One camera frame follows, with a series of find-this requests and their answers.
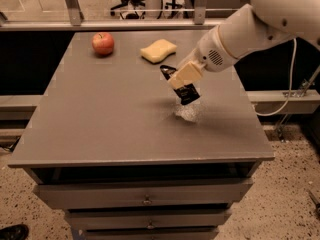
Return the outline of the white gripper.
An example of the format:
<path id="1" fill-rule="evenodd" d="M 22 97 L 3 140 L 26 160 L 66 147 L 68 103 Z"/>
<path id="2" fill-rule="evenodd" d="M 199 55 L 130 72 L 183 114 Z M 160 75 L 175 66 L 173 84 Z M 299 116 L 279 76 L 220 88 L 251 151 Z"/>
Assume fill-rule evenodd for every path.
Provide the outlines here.
<path id="1" fill-rule="evenodd" d="M 237 62 L 224 48 L 218 33 L 206 33 L 196 47 L 178 64 L 168 83 L 179 89 L 200 80 L 202 69 L 221 72 Z"/>

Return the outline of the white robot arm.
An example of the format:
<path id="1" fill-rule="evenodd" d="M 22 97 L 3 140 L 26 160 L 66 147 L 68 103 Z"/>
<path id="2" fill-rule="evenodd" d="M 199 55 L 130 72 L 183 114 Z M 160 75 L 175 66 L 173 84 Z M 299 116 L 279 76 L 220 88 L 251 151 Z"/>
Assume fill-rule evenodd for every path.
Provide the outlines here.
<path id="1" fill-rule="evenodd" d="M 250 0 L 198 41 L 169 84 L 179 89 L 201 79 L 205 70 L 223 71 L 296 37 L 320 48 L 320 0 Z"/>

